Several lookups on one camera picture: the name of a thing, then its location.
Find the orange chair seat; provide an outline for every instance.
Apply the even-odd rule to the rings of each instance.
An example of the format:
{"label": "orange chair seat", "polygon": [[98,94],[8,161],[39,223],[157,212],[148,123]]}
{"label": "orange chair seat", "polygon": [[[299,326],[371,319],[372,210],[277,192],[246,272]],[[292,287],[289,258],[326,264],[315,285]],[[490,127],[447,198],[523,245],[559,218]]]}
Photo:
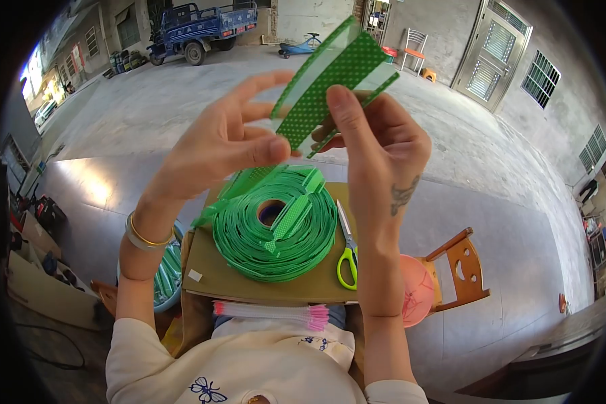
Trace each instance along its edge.
{"label": "orange chair seat", "polygon": [[404,52],[411,55],[411,56],[415,56],[416,58],[420,58],[420,59],[424,59],[424,55],[422,55],[421,53],[417,52],[416,50],[410,49],[410,48],[404,48]]}

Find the white car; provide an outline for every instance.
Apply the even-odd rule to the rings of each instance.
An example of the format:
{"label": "white car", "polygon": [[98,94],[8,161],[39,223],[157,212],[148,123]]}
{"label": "white car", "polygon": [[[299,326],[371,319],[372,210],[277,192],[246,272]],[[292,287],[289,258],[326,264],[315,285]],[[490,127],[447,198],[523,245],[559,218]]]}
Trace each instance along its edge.
{"label": "white car", "polygon": [[38,112],[36,112],[36,117],[33,119],[33,123],[36,124],[37,127],[40,127],[43,122],[47,120],[47,118],[52,114],[54,109],[58,104],[55,100],[45,101],[44,104],[40,106]]}

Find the bracelet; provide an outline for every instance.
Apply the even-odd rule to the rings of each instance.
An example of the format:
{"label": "bracelet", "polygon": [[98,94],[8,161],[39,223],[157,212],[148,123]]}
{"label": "bracelet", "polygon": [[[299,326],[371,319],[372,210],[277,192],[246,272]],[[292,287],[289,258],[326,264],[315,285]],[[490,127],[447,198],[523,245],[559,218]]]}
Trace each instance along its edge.
{"label": "bracelet", "polygon": [[132,223],[132,215],[134,213],[135,211],[130,212],[130,214],[128,215],[128,219],[126,220],[126,236],[128,236],[128,239],[135,247],[144,250],[162,248],[166,247],[173,239],[173,236],[175,235],[175,230],[171,226],[169,238],[166,241],[157,243],[146,240],[137,232],[137,229],[135,229],[135,226]]}

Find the scissors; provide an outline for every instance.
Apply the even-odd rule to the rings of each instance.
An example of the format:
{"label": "scissors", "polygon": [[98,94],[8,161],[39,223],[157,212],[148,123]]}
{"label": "scissors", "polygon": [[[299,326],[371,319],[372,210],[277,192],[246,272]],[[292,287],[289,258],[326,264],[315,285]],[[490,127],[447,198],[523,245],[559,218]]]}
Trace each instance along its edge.
{"label": "scissors", "polygon": [[[350,223],[347,222],[346,211],[341,206],[341,202],[337,199],[337,210],[339,211],[339,220],[341,221],[341,229],[344,232],[344,237],[346,238],[346,249],[344,249],[344,253],[339,258],[339,262],[337,263],[337,278],[339,278],[339,283],[346,289],[357,290],[357,244],[355,240],[352,238],[352,231],[350,230]],[[350,273],[352,274],[352,285],[347,284],[346,281],[341,276],[341,263],[347,259],[347,262],[350,263]]]}

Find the blue ride-on toy car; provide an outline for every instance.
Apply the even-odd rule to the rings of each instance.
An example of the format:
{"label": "blue ride-on toy car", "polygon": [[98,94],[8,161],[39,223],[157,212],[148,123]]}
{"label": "blue ride-on toy car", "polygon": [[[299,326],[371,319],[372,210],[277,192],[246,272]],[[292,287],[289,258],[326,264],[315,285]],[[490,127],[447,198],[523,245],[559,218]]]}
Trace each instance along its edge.
{"label": "blue ride-on toy car", "polygon": [[314,50],[321,44],[321,41],[318,40],[318,34],[316,32],[308,32],[307,35],[312,35],[312,37],[304,43],[290,44],[286,42],[281,42],[278,54],[282,55],[285,59],[289,59],[290,55],[299,55],[314,52]]}

